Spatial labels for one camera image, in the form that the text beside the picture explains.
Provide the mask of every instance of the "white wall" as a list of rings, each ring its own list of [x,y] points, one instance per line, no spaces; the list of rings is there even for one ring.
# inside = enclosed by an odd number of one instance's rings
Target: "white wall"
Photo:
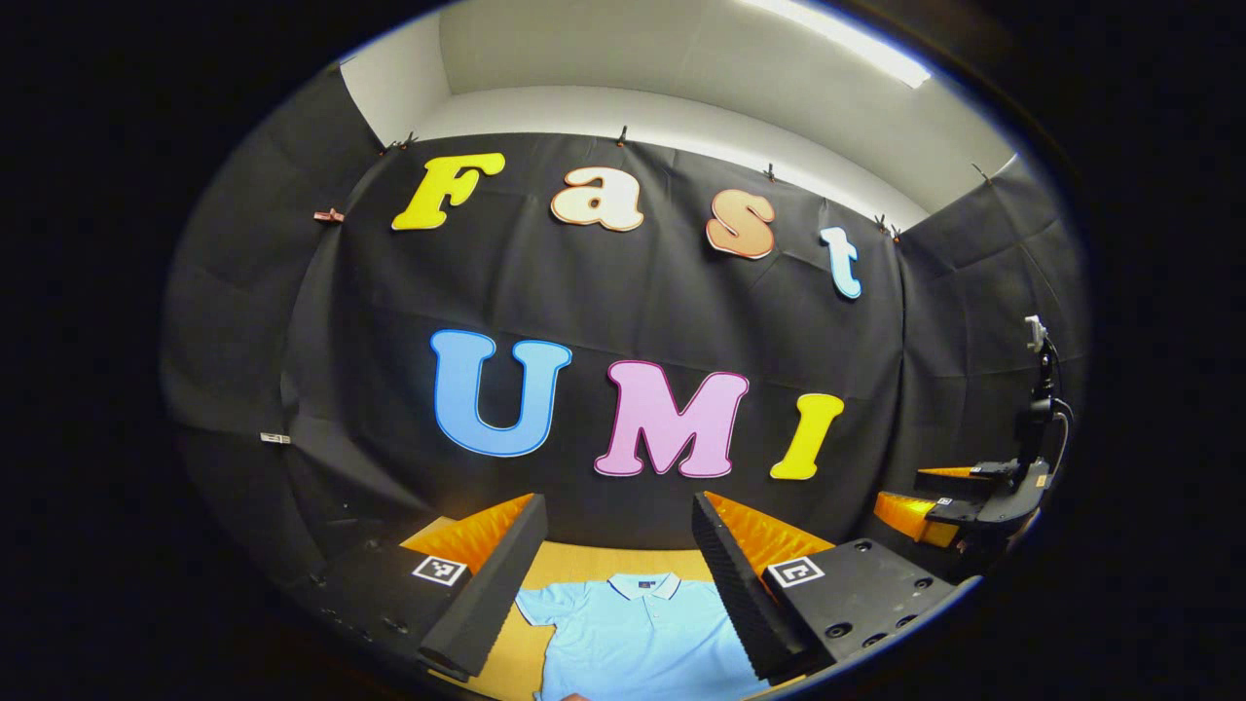
[[[562,132],[627,137],[692,151],[775,177],[908,228],[927,212],[873,173],[774,125],[703,102],[611,87],[507,87],[454,95],[416,126],[421,139],[470,133]]]
[[[350,97],[381,143],[401,141],[450,97],[441,62],[441,16],[426,15],[341,59]]]

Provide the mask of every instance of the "shirt sleeve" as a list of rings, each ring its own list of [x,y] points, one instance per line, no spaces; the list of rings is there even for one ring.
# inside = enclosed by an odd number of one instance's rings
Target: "shirt sleeve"
[[[582,581],[551,584],[545,589],[521,589],[515,605],[531,625],[547,626],[574,611],[587,594],[587,584]]]

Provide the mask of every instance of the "shirt collar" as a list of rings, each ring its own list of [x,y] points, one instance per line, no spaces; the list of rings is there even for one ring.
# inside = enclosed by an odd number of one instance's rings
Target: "shirt collar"
[[[658,575],[616,574],[608,581],[611,583],[611,586],[614,588],[614,591],[622,594],[628,601],[644,595],[669,600],[674,596],[675,590],[679,589],[679,575],[675,573],[663,573]],[[660,581],[662,584],[653,589],[640,589],[639,583],[642,581]]]

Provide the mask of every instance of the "white ceiling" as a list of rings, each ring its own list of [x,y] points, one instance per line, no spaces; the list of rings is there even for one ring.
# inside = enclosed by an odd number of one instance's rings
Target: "white ceiling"
[[[738,0],[465,0],[440,26],[452,93],[579,85],[697,100],[820,143],[928,212],[982,182],[969,163],[991,173],[1014,152],[938,75],[911,88]]]

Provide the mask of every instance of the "black fabric backdrop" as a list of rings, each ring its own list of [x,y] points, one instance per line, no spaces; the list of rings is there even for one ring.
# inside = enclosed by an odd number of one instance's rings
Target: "black fabric backdrop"
[[[186,449],[280,456],[264,467],[223,453],[188,464],[279,581],[353,538],[527,492],[546,494],[559,542],[693,548],[690,497],[709,489],[832,542],[871,535],[913,550],[871,517],[875,493],[912,492],[917,468],[1013,457],[1013,416],[1037,380],[1022,316],[1042,314],[1078,406],[1089,332],[1082,260],[1019,163],[893,243],[866,217],[759,169],[640,142],[516,133],[378,151],[340,75],[318,77],[218,174],[171,275],[162,372],[173,417],[193,436]],[[505,169],[445,205],[445,224],[390,229],[429,158],[493,151]],[[644,223],[613,232],[557,220],[549,199],[584,166],[635,176]],[[725,188],[774,204],[770,255],[709,247],[710,200]],[[344,224],[312,219],[330,205]],[[819,239],[829,225],[857,248],[858,299],[835,290]],[[513,342],[572,349],[540,449],[491,458],[440,432],[429,339],[444,327],[497,342],[480,397],[495,426],[518,415]],[[680,407],[711,372],[749,380],[729,476],[593,471],[616,411],[606,369],[622,360],[660,365]],[[773,481],[796,400],[810,392],[840,397],[845,412],[816,477]],[[259,432],[288,433],[293,446],[260,445]],[[245,501],[235,498],[243,483],[253,486]]]

